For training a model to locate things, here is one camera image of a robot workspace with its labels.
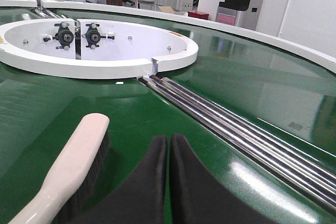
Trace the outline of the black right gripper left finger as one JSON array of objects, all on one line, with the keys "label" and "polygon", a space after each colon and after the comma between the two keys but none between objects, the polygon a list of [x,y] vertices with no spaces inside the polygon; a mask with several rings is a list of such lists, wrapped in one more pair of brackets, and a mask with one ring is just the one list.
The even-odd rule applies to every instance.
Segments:
[{"label": "black right gripper left finger", "polygon": [[54,223],[164,223],[167,137],[152,139],[130,175],[84,213],[62,210]]}]

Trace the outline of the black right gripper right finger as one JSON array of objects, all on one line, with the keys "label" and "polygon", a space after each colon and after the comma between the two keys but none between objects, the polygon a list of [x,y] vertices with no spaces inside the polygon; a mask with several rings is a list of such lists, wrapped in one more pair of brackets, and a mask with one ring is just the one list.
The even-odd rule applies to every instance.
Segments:
[{"label": "black right gripper right finger", "polygon": [[174,223],[273,223],[225,188],[182,134],[171,136],[170,198]]}]

